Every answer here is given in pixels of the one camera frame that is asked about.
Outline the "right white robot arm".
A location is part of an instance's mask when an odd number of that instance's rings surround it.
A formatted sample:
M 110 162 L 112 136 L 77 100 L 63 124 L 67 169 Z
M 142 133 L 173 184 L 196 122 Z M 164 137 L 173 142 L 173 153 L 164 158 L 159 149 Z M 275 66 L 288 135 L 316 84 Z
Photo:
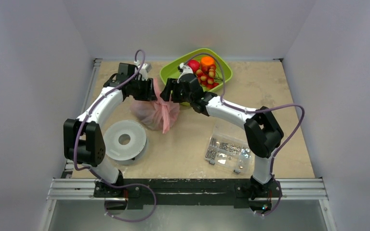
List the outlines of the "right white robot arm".
M 271 158 L 281 145 L 284 133 L 269 108 L 242 109 L 214 92 L 205 91 L 195 74 L 186 73 L 179 78 L 169 78 L 160 97 L 166 102 L 188 103 L 196 113 L 222 119 L 243 129 L 249 149 L 255 154 L 252 192 L 262 196 L 270 190 Z

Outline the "pink plastic bag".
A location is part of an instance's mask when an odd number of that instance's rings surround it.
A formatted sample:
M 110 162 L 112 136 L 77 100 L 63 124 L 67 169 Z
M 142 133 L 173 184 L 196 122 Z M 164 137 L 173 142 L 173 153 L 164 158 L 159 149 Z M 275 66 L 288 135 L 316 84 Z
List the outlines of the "pink plastic bag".
M 178 118 L 180 105 L 162 100 L 158 80 L 153 81 L 153 87 L 157 100 L 151 102 L 135 100 L 130 105 L 130 111 L 148 129 L 161 130 L 166 134 Z

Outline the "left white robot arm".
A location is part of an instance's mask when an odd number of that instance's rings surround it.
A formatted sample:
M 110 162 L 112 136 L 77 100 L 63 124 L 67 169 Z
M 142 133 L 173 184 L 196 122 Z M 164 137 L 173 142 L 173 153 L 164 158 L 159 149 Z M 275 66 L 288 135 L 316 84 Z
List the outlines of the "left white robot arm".
M 67 119 L 63 124 L 64 156 L 73 161 L 76 170 L 90 170 L 106 183 L 106 191 L 113 197 L 124 192 L 121 172 L 105 159 L 106 145 L 101 126 L 124 100 L 157 99 L 153 79 L 148 78 L 151 65 L 120 63 L 118 71 L 103 84 L 97 99 L 76 119 Z

